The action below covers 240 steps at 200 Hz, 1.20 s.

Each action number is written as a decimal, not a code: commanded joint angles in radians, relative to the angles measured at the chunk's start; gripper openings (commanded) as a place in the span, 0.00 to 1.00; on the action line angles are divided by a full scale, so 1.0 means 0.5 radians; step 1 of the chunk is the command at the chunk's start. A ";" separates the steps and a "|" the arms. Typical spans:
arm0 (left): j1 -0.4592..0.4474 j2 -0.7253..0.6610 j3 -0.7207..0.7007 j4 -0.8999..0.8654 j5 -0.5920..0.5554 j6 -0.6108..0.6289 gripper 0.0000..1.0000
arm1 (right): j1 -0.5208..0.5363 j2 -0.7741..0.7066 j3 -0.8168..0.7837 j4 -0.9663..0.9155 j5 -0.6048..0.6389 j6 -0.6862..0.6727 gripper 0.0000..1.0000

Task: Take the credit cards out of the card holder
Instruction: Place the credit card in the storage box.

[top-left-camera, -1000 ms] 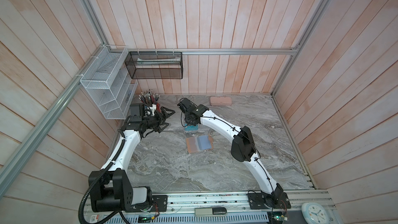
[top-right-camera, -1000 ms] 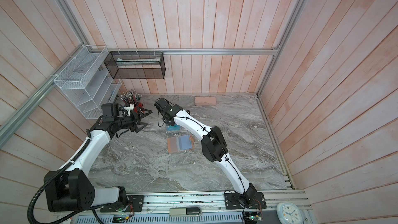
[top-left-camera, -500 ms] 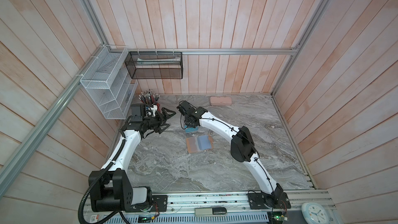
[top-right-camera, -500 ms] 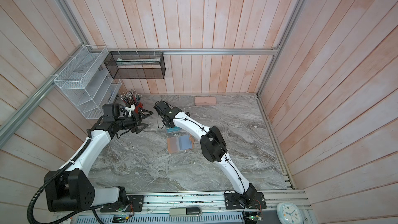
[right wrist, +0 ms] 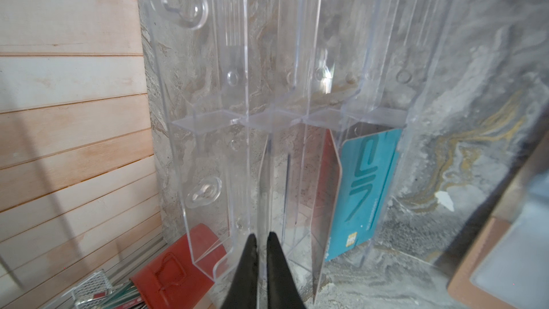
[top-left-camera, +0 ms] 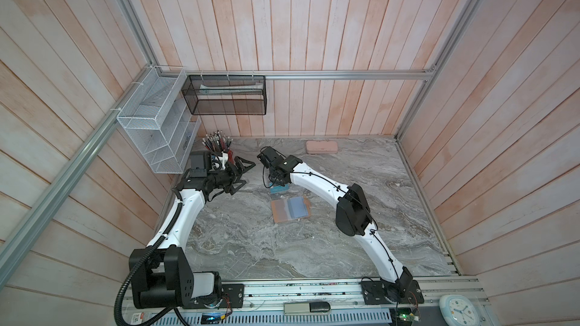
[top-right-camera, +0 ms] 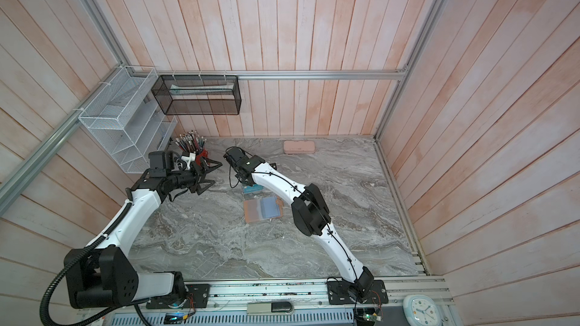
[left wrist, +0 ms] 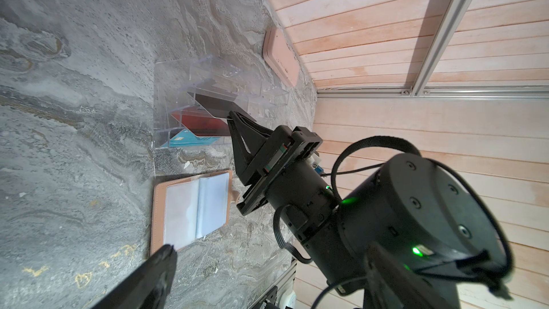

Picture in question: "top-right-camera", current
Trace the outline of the teal credit card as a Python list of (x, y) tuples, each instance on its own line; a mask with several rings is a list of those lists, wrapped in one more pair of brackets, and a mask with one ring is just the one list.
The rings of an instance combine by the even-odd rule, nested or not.
[(255, 184), (252, 186), (244, 186), (243, 193), (244, 194), (252, 194), (252, 193), (259, 193), (264, 189), (261, 185)]

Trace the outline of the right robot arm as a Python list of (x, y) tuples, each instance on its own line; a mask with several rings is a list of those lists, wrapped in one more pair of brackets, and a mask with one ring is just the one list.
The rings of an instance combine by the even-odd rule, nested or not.
[(374, 276), (338, 235), (319, 187), (291, 180), (260, 156), (249, 155), (238, 146), (228, 148), (224, 158), (240, 183), (262, 186), (291, 206), (296, 228), (318, 241), (338, 268), (342, 288), (351, 300), (361, 303), (371, 291)]

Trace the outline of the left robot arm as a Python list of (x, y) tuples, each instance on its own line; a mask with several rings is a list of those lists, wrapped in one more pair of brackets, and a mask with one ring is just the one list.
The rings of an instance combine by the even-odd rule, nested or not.
[(128, 253), (145, 223), (166, 199), (174, 201), (184, 193), (203, 194), (214, 185), (207, 174), (222, 164), (201, 155), (169, 150), (151, 152), (149, 159), (149, 168), (125, 190), (127, 198), (113, 220), (84, 248), (73, 249), (65, 256), (63, 269), (48, 285), (40, 301), (42, 324), (56, 323), (50, 316), (49, 306), (61, 282), (66, 282), (72, 308), (100, 309), (82, 321), (83, 325), (124, 306), (138, 308), (155, 299), (170, 307), (190, 302), (182, 273), (139, 273), (128, 259)]

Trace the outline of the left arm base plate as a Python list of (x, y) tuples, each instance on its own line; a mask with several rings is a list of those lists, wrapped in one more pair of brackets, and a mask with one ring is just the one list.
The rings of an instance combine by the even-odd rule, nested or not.
[(166, 296), (154, 297), (146, 304), (147, 309), (205, 309), (210, 284), (184, 285), (180, 290)]

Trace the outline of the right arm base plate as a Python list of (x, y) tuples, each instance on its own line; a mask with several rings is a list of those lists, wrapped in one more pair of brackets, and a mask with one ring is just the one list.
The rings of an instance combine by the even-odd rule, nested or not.
[(365, 291), (357, 290), (349, 282), (328, 279), (326, 281), (328, 300), (331, 305), (383, 305), (389, 303), (387, 290), (382, 280), (374, 280)]

